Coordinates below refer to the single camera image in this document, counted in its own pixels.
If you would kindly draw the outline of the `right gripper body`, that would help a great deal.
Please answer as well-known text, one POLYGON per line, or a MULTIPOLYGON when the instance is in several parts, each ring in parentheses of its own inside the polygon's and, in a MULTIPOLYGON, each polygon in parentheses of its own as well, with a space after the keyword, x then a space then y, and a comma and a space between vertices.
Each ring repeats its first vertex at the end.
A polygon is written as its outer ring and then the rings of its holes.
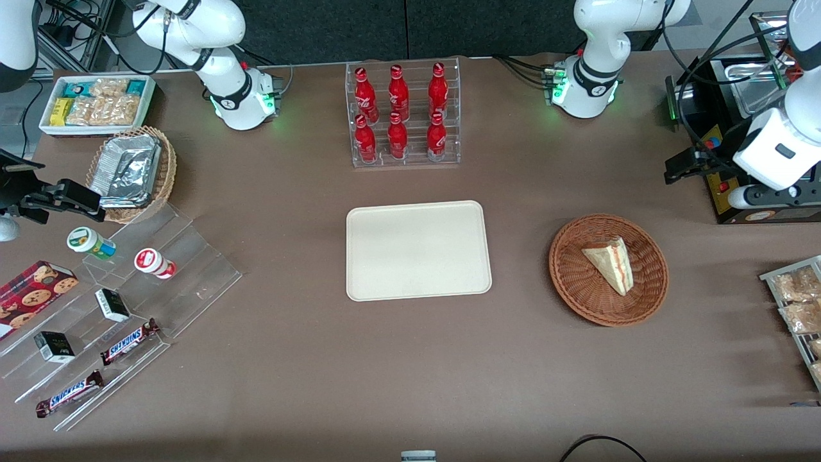
POLYGON ((35 170, 45 166, 25 160, 1 149, 1 210, 13 218, 19 216, 19 201, 26 195, 42 193, 49 186, 38 180, 35 170))

